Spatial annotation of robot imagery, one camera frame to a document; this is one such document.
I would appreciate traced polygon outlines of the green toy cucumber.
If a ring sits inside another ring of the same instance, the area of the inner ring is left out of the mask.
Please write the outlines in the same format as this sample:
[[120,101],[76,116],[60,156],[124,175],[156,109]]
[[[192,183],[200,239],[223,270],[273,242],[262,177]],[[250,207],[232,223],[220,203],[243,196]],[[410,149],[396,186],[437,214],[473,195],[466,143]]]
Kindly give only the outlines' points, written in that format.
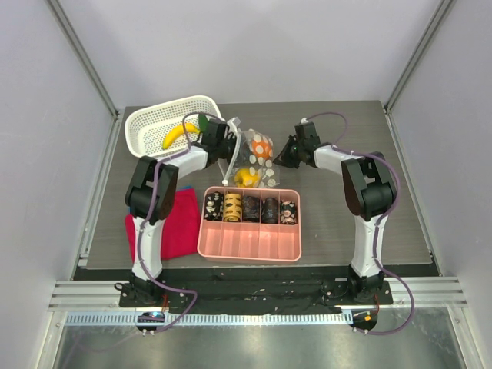
[[206,114],[198,114],[198,127],[200,132],[205,132],[208,126],[208,116]]

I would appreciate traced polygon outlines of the clear polka dot zip bag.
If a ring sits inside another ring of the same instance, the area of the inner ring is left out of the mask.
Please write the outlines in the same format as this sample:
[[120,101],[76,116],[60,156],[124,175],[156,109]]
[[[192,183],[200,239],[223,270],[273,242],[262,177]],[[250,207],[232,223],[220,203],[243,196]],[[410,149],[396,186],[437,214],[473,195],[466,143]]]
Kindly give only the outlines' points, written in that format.
[[[272,143],[273,156],[269,159],[256,158],[253,155],[252,141],[260,141],[262,138],[268,138]],[[218,165],[223,175],[221,184],[225,187],[236,187],[234,184],[234,175],[237,170],[253,167],[260,176],[260,181],[256,188],[274,188],[280,184],[280,169],[273,163],[273,160],[274,144],[270,137],[253,129],[241,131],[237,139],[232,163],[228,165],[225,160],[218,160]]]

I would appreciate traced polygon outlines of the yellow toy banana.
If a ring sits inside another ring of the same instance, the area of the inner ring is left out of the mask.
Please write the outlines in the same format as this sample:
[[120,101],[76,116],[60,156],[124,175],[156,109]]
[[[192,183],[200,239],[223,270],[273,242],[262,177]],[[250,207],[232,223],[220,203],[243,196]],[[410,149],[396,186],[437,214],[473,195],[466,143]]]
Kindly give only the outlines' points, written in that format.
[[179,125],[173,129],[171,129],[165,136],[163,142],[162,142],[162,148],[163,149],[168,149],[171,147],[171,145],[182,135],[187,133],[192,133],[192,134],[199,134],[200,130],[193,125],[192,123],[186,122],[184,125]]

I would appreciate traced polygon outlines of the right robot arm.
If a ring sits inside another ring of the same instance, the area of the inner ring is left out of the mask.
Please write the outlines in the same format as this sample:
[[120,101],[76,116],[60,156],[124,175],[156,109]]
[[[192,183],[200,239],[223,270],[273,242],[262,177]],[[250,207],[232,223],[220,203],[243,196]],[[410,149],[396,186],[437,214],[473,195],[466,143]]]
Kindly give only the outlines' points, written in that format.
[[381,154],[362,154],[323,143],[311,121],[294,128],[295,134],[289,137],[274,163],[286,168],[298,168],[305,163],[341,176],[345,202],[355,222],[347,296],[363,304],[383,287],[384,228],[398,200],[399,179]]

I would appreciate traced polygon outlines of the orange toy fruit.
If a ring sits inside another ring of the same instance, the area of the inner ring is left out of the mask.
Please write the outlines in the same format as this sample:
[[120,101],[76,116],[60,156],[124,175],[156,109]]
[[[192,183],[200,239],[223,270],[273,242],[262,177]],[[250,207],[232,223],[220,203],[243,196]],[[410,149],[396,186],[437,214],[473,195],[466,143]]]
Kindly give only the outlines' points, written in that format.
[[251,147],[256,158],[269,159],[273,156],[273,146],[268,138],[262,138],[260,141],[253,140]]

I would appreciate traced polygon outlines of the yellow toy fruit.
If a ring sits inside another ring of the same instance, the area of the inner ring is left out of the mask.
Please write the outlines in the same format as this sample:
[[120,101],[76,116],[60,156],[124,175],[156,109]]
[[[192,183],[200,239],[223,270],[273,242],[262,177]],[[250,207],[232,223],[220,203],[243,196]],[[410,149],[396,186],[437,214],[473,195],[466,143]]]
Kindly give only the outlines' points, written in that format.
[[256,188],[260,176],[253,167],[240,168],[234,175],[234,184],[238,188]]

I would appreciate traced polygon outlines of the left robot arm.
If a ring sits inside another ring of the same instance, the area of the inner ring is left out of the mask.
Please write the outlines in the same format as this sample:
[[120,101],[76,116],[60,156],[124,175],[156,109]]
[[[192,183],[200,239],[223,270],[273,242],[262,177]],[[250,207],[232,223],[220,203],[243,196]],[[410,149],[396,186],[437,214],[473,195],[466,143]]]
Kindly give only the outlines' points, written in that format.
[[185,132],[186,146],[182,151],[160,159],[141,157],[125,195],[135,227],[131,282],[140,284],[137,297],[149,307],[158,305],[164,296],[164,285],[158,281],[162,272],[161,238],[175,203],[178,181],[219,159],[231,164],[238,156],[240,119],[224,121],[213,115],[209,118],[198,142],[191,142]]

